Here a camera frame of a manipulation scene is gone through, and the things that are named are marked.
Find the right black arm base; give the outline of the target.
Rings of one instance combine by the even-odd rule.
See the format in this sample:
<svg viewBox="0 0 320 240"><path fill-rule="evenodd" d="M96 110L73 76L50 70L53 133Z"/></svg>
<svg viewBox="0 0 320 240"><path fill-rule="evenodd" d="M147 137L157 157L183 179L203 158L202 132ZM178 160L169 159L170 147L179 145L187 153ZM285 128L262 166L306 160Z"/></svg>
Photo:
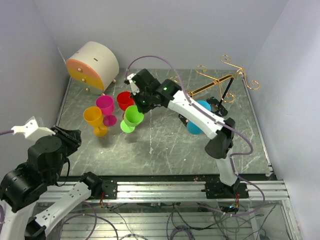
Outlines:
<svg viewBox="0 0 320 240"><path fill-rule="evenodd" d="M207 199L247 199L249 198L248 188L245 183L239 180L232 186L228 186L220 181L205 183L205 194Z"/></svg>

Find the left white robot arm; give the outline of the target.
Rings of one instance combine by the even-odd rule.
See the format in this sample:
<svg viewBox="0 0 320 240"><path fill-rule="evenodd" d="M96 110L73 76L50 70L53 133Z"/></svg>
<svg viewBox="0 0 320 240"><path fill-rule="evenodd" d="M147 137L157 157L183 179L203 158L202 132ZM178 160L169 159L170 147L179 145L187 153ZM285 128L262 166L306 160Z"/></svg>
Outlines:
<svg viewBox="0 0 320 240"><path fill-rule="evenodd" d="M55 226L77 205L102 193L102 180L92 172L83 174L62 198L33 216L34 207L49 186L56 186L69 156L81 146L80 130L53 126L37 137L27 151L26 162L8 172L0 183L2 240L45 240Z"/></svg>

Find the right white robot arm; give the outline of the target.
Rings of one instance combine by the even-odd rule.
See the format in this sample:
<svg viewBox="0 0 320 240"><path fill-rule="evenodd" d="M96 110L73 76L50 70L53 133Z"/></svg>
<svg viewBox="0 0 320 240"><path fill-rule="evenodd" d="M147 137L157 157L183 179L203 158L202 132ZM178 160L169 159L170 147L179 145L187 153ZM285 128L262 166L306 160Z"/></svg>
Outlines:
<svg viewBox="0 0 320 240"><path fill-rule="evenodd" d="M182 87L171 79L159 82L151 73L142 69L126 77L130 85L131 98L137 110L145 114L156 107L170 109L195 124L209 138L205 152L216 160L219 170L221 194L226 198L238 192L240 180L231 157L235 121L215 115L190 98Z"/></svg>

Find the red wine glass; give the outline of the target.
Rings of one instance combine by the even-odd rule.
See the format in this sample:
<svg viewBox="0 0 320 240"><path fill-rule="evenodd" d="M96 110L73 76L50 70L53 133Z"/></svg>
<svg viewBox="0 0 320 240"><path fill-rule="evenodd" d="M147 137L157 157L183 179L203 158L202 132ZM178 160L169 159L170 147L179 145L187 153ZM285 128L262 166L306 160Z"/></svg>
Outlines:
<svg viewBox="0 0 320 240"><path fill-rule="evenodd" d="M128 107L135 104L134 100L131 98L131 93L129 91L120 92L116 97L116 101L123 112L125 112Z"/></svg>

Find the orange wine glass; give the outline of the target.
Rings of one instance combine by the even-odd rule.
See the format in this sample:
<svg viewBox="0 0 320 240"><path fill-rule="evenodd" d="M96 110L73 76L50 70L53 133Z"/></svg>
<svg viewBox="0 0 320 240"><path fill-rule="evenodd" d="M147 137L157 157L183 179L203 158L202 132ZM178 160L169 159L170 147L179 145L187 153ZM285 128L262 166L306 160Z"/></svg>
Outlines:
<svg viewBox="0 0 320 240"><path fill-rule="evenodd" d="M108 128L104 125L104 116L97 106L91 106L84 110L83 119L93 127L93 133L96 137L103 137L107 134Z"/></svg>

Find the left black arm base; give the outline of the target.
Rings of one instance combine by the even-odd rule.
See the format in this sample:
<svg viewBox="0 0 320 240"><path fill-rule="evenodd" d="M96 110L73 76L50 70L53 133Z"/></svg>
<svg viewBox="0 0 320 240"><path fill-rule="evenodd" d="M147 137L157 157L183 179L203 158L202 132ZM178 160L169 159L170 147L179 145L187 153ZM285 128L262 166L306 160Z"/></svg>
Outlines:
<svg viewBox="0 0 320 240"><path fill-rule="evenodd" d="M80 179L91 190L91 199L115 200L118 184L111 178L100 177L93 172L84 173Z"/></svg>

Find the pink wine glass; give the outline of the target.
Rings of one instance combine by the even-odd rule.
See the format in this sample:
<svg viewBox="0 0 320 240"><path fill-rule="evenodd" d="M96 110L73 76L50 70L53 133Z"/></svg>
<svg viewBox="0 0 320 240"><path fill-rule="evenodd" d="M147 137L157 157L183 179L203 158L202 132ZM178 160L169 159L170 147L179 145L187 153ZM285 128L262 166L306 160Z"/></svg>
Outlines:
<svg viewBox="0 0 320 240"><path fill-rule="evenodd" d="M103 124L107 127L114 126L117 122L117 118L113 115L115 110L114 99L109 95L102 95L96 99L95 104L102 112Z"/></svg>

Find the green wine glass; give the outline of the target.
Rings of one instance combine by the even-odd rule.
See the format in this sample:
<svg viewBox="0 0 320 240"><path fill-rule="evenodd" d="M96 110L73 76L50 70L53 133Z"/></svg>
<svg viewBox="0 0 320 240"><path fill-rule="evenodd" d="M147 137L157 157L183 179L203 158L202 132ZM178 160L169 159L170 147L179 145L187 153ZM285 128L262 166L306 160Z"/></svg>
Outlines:
<svg viewBox="0 0 320 240"><path fill-rule="evenodd" d="M132 133L143 120L144 114L138 111L136 105L131 105L124 112L120 128L124 133Z"/></svg>

